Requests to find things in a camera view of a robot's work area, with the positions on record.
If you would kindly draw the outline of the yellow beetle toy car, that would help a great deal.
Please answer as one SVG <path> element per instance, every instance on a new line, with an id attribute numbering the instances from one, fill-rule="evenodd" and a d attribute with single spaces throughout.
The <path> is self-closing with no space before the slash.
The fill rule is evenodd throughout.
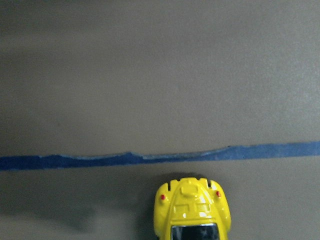
<path id="1" fill-rule="evenodd" d="M 159 240 L 226 240 L 231 224 L 227 197 L 214 180 L 174 179 L 155 194 L 153 228 Z"/>

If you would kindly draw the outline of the brown paper table cover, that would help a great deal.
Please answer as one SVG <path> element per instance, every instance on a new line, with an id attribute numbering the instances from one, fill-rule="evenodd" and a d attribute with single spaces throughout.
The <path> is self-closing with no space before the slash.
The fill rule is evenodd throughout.
<path id="1" fill-rule="evenodd" d="M 3 0 L 0 154 L 320 138 L 317 0 Z M 157 188 L 223 187 L 231 240 L 317 240 L 318 156 L 2 171 L 3 240 L 153 240 Z"/>

